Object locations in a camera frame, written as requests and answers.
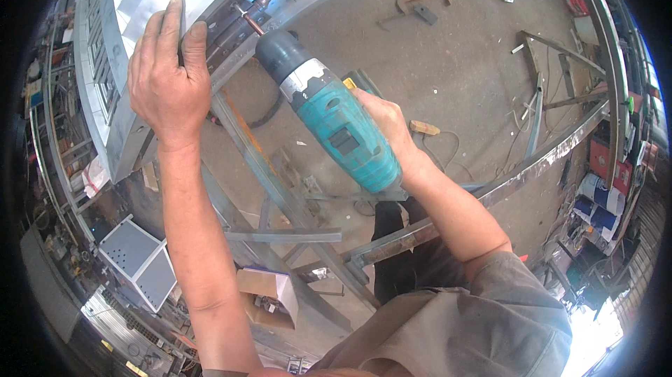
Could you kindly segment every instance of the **person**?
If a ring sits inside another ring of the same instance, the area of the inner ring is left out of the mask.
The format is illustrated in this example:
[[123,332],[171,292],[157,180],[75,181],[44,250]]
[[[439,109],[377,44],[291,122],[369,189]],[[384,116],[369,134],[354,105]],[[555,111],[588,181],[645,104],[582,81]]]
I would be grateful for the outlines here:
[[[201,176],[200,130],[211,98],[207,29],[198,21],[185,34],[180,66],[181,7],[171,0],[147,22],[128,62],[128,89],[132,109],[159,140],[165,234],[204,376],[287,376],[263,368],[257,356]],[[441,239],[376,264],[374,293],[384,305],[308,374],[559,375],[571,344],[563,306],[512,253],[483,205],[413,144],[399,106],[353,94],[399,159],[402,187],[413,197],[405,204],[410,220],[429,215]],[[402,226],[398,205],[376,206],[374,238]]]

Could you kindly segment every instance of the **hand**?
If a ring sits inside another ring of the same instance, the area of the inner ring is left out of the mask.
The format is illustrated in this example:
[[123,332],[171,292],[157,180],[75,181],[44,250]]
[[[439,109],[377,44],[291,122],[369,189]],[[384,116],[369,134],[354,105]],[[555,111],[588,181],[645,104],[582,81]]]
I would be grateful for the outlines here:
[[420,179],[419,173],[429,159],[413,142],[399,105],[373,96],[359,88],[352,90],[352,94],[369,112],[383,136],[390,143],[404,174],[402,186],[408,190]]
[[177,61],[182,4],[171,0],[165,11],[151,16],[128,61],[130,107],[154,129],[164,152],[197,145],[210,108],[205,21],[194,23],[184,36],[184,67]]

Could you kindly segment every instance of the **gray shirt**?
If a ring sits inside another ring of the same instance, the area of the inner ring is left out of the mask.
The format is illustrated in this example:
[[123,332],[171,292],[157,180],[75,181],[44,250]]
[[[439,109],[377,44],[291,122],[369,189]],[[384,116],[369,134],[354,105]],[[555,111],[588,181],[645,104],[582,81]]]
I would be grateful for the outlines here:
[[559,376],[571,341],[562,304],[516,255],[502,252],[487,259],[470,292],[441,288],[395,297],[311,370],[359,368],[382,377]]

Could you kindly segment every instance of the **teal power drill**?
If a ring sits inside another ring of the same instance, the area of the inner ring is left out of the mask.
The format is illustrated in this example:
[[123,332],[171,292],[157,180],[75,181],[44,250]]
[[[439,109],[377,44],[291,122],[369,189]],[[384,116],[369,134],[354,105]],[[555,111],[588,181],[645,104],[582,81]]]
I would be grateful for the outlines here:
[[371,193],[398,189],[402,173],[387,139],[345,83],[284,30],[264,31],[243,13],[261,36],[255,57],[324,150]]

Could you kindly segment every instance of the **white-edged box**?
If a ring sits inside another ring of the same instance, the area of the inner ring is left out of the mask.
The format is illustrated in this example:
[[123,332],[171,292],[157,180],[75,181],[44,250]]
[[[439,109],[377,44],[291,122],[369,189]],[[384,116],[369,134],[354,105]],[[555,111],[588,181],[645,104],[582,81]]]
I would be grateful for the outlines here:
[[[257,324],[284,329],[296,329],[298,300],[289,275],[281,272],[245,267],[236,274],[240,298],[249,319]],[[255,305],[257,296],[265,296],[277,300],[281,307],[273,313],[263,306]]]
[[127,216],[98,247],[108,264],[133,285],[152,312],[158,313],[177,283],[166,241],[159,241]]

